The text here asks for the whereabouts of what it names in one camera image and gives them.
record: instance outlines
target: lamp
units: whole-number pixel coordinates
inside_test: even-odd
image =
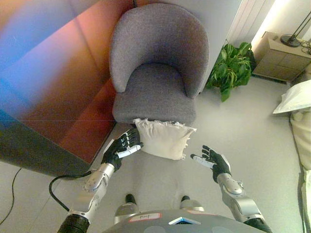
[[[290,46],[290,47],[298,47],[300,46],[300,42],[297,40],[297,36],[299,35],[299,33],[301,33],[301,31],[306,27],[306,25],[310,22],[311,20],[311,11],[309,12],[309,14],[307,15],[307,17],[305,17],[305,19],[302,21],[302,23],[299,25],[299,27],[296,29],[296,31],[292,34],[292,35],[283,35],[281,36],[280,40],[283,44]]]

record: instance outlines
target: gray floor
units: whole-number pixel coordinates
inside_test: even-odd
[[[288,115],[273,116],[280,95],[288,87],[252,78],[248,86],[232,91],[220,103],[216,90],[204,91],[196,99],[197,132],[188,141],[184,161],[172,161],[144,152],[126,157],[110,180],[90,233],[100,233],[112,225],[117,207],[127,193],[133,193],[141,211],[178,208],[183,195],[202,203],[208,212],[231,217],[223,204],[219,187],[209,169],[189,157],[200,154],[203,144],[223,153],[231,163],[232,175],[243,180],[274,233],[301,233],[297,184],[298,155]],[[110,137],[117,137],[129,125],[117,124]],[[93,164],[97,167],[102,153]],[[11,203],[10,185],[18,167],[0,163],[0,219]],[[49,196],[52,177],[22,169],[15,183],[16,203],[11,215],[0,226],[4,233],[54,233],[66,216]],[[60,181],[55,193],[70,205],[84,179]]]

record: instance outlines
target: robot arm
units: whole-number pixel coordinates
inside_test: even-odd
[[[202,153],[202,157],[192,154],[191,158],[213,170],[213,179],[219,184],[223,202],[233,217],[239,222],[272,233],[254,200],[246,195],[242,182],[232,178],[227,159],[207,146],[203,146]]]
[[[137,129],[125,132],[116,140],[111,140],[104,150],[102,164],[89,177],[77,199],[74,201],[58,233],[86,233],[106,194],[109,179],[121,167],[121,160],[137,150],[143,144],[139,142]]]

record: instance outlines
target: potted plant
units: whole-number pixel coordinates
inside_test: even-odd
[[[220,88],[222,102],[229,98],[232,88],[247,85],[252,72],[251,48],[247,42],[242,42],[239,48],[231,44],[223,46],[206,84],[206,88]]]

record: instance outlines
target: wooden nightstand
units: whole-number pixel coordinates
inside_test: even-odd
[[[311,55],[280,41],[281,34],[266,32],[254,50],[256,68],[253,74],[293,81],[311,63]]]

